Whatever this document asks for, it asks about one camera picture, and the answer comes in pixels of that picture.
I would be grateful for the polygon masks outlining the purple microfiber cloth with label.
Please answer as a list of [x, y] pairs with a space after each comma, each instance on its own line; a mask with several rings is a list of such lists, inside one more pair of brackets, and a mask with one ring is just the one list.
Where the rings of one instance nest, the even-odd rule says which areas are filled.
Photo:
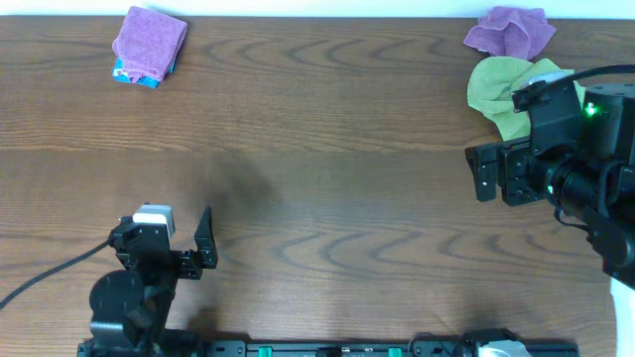
[[132, 6], [112, 50], [130, 76], [142, 74], [163, 80], [176, 61], [187, 29], [185, 21]]

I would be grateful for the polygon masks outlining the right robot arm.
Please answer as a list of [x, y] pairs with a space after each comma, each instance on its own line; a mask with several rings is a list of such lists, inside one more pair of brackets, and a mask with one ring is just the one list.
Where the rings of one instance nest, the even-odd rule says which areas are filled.
[[578, 96], [571, 80], [512, 95], [530, 118], [526, 137], [470, 147], [476, 197], [510, 206], [547, 200], [575, 217], [610, 277], [616, 353], [634, 353], [634, 87], [602, 84]]

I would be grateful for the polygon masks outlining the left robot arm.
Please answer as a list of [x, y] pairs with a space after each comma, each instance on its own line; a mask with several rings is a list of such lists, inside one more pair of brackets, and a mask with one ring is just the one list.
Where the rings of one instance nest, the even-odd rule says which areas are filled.
[[204, 343], [186, 330], [166, 323], [180, 280], [198, 280], [217, 267], [212, 210], [203, 212], [194, 232], [193, 250], [171, 248], [176, 231], [168, 205], [141, 205], [122, 216], [108, 245], [122, 268], [100, 278], [89, 305], [92, 338], [77, 347], [82, 356], [205, 356]]

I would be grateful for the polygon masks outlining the crumpled green cloth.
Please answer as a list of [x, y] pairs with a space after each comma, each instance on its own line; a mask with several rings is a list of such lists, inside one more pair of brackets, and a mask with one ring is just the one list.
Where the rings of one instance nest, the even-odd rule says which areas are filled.
[[532, 78], [561, 71], [573, 74], [573, 69], [558, 67], [549, 59], [530, 62], [511, 57], [490, 57], [473, 70], [466, 90], [467, 104], [492, 121], [504, 141], [530, 134], [528, 115], [516, 113], [511, 94]]

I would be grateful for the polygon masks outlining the crumpled purple cloth at back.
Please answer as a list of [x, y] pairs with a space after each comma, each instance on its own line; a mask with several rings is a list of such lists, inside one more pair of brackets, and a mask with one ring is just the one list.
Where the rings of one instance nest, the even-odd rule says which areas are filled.
[[478, 19], [463, 43], [495, 57], [532, 60], [556, 31], [542, 8], [496, 6]]

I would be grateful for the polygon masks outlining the folded blue cloth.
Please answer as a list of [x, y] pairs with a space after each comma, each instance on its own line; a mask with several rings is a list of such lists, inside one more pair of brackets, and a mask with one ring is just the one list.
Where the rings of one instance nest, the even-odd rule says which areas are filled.
[[130, 76], [130, 73], [123, 69], [123, 61], [121, 58], [117, 58], [115, 60], [111, 70], [111, 76], [115, 81], [118, 82], [142, 85], [152, 89], [157, 88], [162, 82], [160, 79], [142, 74], [137, 76]]

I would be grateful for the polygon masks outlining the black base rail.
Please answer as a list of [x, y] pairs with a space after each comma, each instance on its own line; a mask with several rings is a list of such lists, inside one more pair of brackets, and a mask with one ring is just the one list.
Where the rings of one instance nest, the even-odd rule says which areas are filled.
[[149, 351], [106, 348], [93, 341], [77, 346], [77, 357], [190, 356], [190, 357], [451, 357], [480, 356], [474, 343], [432, 339], [384, 343], [247, 343], [240, 340], [169, 342]]

